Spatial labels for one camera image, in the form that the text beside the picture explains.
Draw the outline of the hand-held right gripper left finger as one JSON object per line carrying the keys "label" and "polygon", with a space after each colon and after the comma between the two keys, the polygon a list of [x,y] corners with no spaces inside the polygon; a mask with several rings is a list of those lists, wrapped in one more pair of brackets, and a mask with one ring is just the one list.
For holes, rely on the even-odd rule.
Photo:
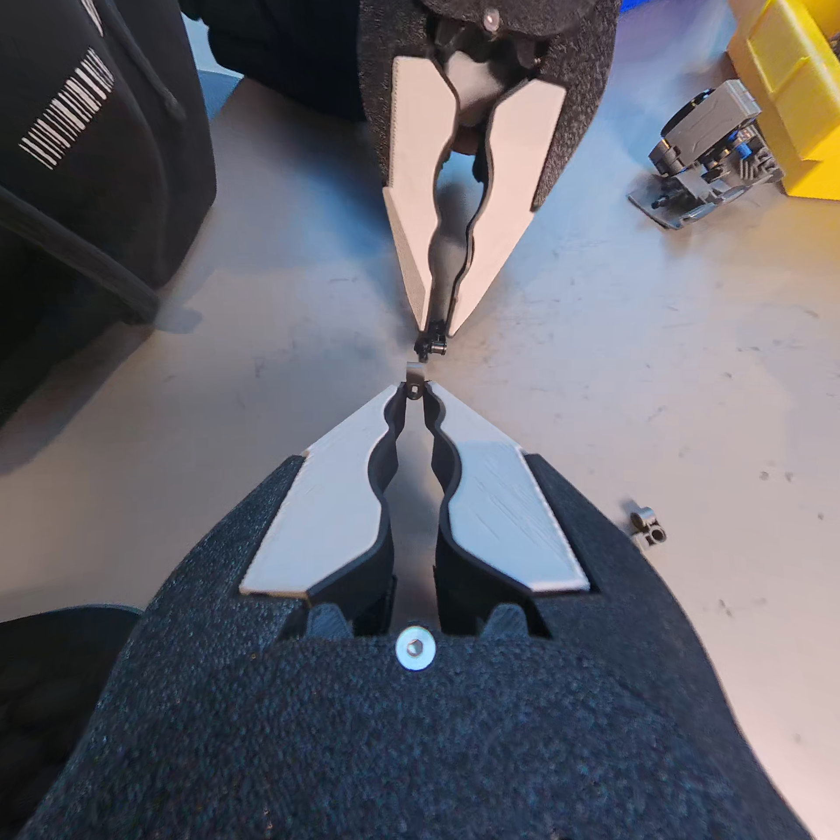
{"label": "hand-held right gripper left finger", "polygon": [[238,591],[336,605],[358,636],[385,634],[396,592],[385,498],[398,470],[403,385],[381,393],[320,437],[302,462]]}

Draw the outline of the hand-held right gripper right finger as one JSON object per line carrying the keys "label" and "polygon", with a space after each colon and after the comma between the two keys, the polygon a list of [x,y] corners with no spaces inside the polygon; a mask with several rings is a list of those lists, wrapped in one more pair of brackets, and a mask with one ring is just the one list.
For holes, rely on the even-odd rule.
{"label": "hand-held right gripper right finger", "polygon": [[531,634],[548,636],[538,603],[588,595],[592,584],[528,453],[436,382],[425,384],[423,412],[444,492],[434,562],[442,631],[478,635],[497,606],[513,604]]}

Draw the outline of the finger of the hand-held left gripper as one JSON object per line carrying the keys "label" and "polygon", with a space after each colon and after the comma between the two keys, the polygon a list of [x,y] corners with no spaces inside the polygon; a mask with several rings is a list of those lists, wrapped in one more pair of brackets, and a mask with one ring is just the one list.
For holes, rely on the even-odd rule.
{"label": "finger of the hand-held left gripper", "polygon": [[429,250],[439,225],[434,190],[456,132],[456,92],[429,58],[392,64],[390,152],[385,209],[408,303],[420,332],[433,289]]}
{"label": "finger of the hand-held left gripper", "polygon": [[566,89],[525,80],[498,100],[486,129],[486,188],[467,232],[467,256],[453,289],[447,334],[476,309],[529,227],[534,197]]}

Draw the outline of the small grey connector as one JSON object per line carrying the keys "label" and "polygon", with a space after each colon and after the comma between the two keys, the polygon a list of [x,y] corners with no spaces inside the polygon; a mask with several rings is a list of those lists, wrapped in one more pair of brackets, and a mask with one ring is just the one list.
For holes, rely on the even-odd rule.
{"label": "small grey connector", "polygon": [[629,520],[632,539],[640,550],[646,551],[667,540],[666,531],[651,507],[636,507],[630,511]]}

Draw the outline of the black connector with blue pin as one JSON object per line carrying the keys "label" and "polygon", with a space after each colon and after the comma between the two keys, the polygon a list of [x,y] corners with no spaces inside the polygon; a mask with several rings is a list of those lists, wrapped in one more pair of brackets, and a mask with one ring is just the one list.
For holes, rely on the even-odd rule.
{"label": "black connector with blue pin", "polygon": [[442,319],[431,321],[427,328],[419,333],[414,344],[414,352],[420,364],[429,362],[429,358],[434,354],[446,355],[447,348],[446,322]]}

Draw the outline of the grey desk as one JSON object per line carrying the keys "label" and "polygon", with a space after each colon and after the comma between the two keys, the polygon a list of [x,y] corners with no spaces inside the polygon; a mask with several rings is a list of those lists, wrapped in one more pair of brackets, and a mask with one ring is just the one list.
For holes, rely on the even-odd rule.
{"label": "grey desk", "polygon": [[[647,555],[742,729],[838,838],[838,203],[764,185],[672,232],[627,201],[664,123],[731,75],[727,2],[625,12],[602,105],[428,376]],[[2,620],[145,607],[285,457],[413,358],[364,126],[242,80],[217,198],[153,329],[114,325],[2,429]]]}

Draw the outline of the grey toy cab assembly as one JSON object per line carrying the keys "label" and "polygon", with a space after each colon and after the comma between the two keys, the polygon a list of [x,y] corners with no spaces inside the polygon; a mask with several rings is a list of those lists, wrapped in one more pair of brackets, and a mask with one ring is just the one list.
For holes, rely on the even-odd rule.
{"label": "grey toy cab assembly", "polygon": [[738,79],[706,89],[666,123],[648,159],[655,169],[628,200],[677,230],[784,172],[757,124],[761,108]]}

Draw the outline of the blue-grey chair seat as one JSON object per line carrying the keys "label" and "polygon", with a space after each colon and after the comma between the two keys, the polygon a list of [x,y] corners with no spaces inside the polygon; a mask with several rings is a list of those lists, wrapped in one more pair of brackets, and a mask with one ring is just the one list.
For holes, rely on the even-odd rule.
{"label": "blue-grey chair seat", "polygon": [[197,75],[202,89],[206,116],[208,121],[212,122],[233,94],[239,82],[243,80],[243,77],[237,74],[205,69],[198,69]]}

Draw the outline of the yellow bin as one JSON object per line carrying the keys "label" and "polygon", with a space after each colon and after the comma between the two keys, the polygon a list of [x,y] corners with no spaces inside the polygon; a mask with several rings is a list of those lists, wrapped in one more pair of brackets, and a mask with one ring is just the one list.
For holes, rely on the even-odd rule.
{"label": "yellow bin", "polygon": [[789,196],[839,199],[839,2],[729,1],[728,55]]}

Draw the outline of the person's black hoodie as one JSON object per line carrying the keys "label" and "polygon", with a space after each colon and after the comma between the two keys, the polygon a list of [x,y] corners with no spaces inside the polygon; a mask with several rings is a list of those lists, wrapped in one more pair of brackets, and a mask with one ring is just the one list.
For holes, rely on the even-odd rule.
{"label": "person's black hoodie", "polygon": [[1,3],[2,424],[115,322],[150,324],[216,196],[177,2]]}

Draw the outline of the person's black trousers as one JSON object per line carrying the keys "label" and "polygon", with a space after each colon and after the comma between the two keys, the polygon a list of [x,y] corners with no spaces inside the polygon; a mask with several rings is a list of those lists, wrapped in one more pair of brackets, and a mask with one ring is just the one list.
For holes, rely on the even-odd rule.
{"label": "person's black trousers", "polygon": [[1,623],[1,838],[15,838],[56,781],[140,620],[81,605]]}

